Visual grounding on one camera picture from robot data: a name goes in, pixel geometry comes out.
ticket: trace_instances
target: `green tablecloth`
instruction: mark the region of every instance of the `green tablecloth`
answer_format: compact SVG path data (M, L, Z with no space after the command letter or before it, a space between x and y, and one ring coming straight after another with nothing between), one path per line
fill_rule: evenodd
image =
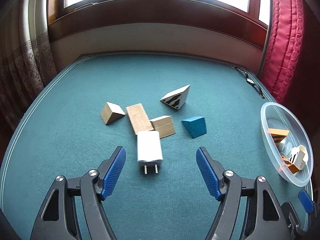
M176 111L159 99L191 84L187 102ZM119 240L204 239L219 203L210 196L196 164L196 150L239 176L264 175L280 204L291 201L305 225L297 199L301 190L284 181L272 166L261 137L261 99L242 73L213 60L164 54L84 55L60 73L37 97L15 131L1 167L0 206L13 228L29 239L34 220L57 175L82 176L109 158L116 146L127 160L113 194L103 203ZM172 115L176 134L161 139L159 174L145 176L136 163L136 136L126 116L104 125L105 102L142 103L148 117ZM181 124L205 117L207 134L191 139ZM80 197L79 225L88 234ZM244 216L242 199L233 239Z

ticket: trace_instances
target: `transparent plastic bowl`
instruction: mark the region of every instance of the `transparent plastic bowl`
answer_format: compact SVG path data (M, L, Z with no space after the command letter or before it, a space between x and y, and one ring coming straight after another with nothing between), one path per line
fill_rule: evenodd
M286 146L298 147L301 144L306 148L309 160L304 169L296 173L296 176L284 164L269 128L289 130L290 133L285 138ZM313 154L309 138L298 119L278 103L265 103L261 107L261 133L269 158L281 177L298 187L308 184L313 170Z

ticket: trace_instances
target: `blue gripper tip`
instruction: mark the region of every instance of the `blue gripper tip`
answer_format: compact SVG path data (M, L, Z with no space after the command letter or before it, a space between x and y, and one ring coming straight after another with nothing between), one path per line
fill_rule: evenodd
M313 211L313 201L304 189L299 192L298 199L307 213L311 213Z
M221 198L219 180L200 148L197 150L196 160L210 195L219 201Z
M105 200L107 196L112 194L124 166L125 158L125 149L122 147L107 174L103 178L103 188L100 193L102 200Z

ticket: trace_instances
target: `curtain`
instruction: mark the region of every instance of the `curtain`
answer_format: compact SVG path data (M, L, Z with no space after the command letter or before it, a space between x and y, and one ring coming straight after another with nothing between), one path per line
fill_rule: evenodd
M47 0L17 0L0 24L0 109L13 130L56 74Z

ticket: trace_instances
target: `wooden block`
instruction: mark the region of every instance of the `wooden block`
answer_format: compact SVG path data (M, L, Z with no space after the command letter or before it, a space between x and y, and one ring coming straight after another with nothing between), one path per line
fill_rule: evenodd
M153 127L142 104L126 107L132 128L137 134L140 131L152 131Z
M171 91L161 98L160 101L168 106L173 107L174 109L180 109L187 100L189 87L190 85L187 85Z
M124 111L121 109L120 106L107 102L104 108L101 111L101 117L105 124L109 124L121 117L125 116Z
M153 128L159 132L160 138L167 137L175 133L172 117L163 115L150 120Z
M299 171L296 165L294 165L291 161L289 161L286 157L281 156L282 160L284 161L285 165L289 168L292 174L295 174Z
M275 145L278 145L284 138L288 136L290 131L269 128L269 133L271 134Z

